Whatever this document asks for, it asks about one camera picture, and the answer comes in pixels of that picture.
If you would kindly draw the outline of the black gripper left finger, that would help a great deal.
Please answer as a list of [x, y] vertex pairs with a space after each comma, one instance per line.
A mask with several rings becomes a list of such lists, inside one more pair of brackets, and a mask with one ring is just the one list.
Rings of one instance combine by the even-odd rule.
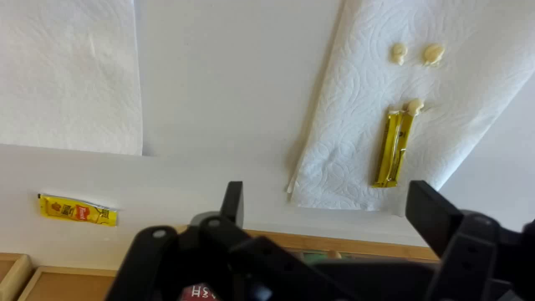
[[241, 180], [219, 210], [182, 230], [151, 225], [132, 240], [106, 301], [181, 301], [204, 285], [218, 301], [313, 301], [313, 270], [268, 237], [243, 228]]

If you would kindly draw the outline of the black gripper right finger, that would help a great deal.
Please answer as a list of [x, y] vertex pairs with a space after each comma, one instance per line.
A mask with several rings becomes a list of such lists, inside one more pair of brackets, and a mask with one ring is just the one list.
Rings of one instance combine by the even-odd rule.
[[427, 301], [535, 301], [535, 220], [520, 232], [412, 180], [405, 215], [440, 257]]

